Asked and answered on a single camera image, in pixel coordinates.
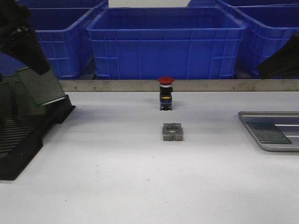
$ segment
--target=metal strip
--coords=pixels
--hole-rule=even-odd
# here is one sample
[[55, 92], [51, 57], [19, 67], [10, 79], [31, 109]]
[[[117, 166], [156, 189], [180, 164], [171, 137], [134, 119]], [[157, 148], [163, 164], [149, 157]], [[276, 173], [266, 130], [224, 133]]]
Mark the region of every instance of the metal strip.
[[[159, 92], [157, 80], [60, 80], [65, 92]], [[176, 80], [174, 92], [298, 91], [298, 79]]]

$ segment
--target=metal tray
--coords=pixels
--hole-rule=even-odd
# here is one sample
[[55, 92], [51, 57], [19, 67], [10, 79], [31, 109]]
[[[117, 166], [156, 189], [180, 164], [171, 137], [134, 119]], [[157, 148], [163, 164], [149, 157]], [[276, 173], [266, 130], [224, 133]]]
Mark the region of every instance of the metal tray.
[[[238, 115], [262, 149], [271, 152], [299, 152], [299, 112], [243, 111]], [[273, 123], [290, 140], [290, 143], [262, 143], [248, 123]]]

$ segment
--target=blue storage bin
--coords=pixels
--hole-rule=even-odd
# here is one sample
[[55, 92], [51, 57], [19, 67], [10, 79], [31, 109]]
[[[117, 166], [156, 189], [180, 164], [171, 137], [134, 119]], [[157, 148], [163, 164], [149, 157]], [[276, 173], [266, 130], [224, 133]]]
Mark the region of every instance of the blue storage bin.
[[296, 6], [299, 0], [217, 0], [220, 7], [232, 12], [232, 7], [243, 6]]
[[238, 60], [253, 78], [259, 78], [257, 66], [299, 31], [299, 7], [239, 7], [234, 11], [248, 26]]
[[191, 0], [188, 7], [216, 7], [217, 0]]
[[108, 0], [18, 0], [28, 8], [93, 8], [98, 15], [108, 7]]
[[[93, 9], [31, 9], [30, 22], [57, 78], [76, 79], [93, 57], [86, 26]], [[0, 54], [0, 73], [13, 74], [24, 66], [16, 59]]]
[[245, 27], [217, 8], [110, 8], [87, 27], [98, 79], [231, 79]]

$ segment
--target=white work surface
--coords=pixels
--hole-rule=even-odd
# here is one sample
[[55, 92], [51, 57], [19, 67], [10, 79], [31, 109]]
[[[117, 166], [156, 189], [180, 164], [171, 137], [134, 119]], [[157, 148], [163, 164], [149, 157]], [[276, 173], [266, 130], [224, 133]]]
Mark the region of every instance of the white work surface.
[[[299, 154], [258, 147], [239, 111], [297, 111], [298, 92], [69, 93], [77, 108], [13, 182], [2, 224], [298, 224]], [[184, 141], [162, 141], [163, 123]]]

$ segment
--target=robotic arm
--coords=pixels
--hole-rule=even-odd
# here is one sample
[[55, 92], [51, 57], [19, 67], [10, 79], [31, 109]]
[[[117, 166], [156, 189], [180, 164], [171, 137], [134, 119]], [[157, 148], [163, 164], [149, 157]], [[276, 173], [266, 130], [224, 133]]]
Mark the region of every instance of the robotic arm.
[[30, 16], [29, 9], [15, 0], [0, 0], [0, 51], [42, 75], [50, 65], [28, 22]]

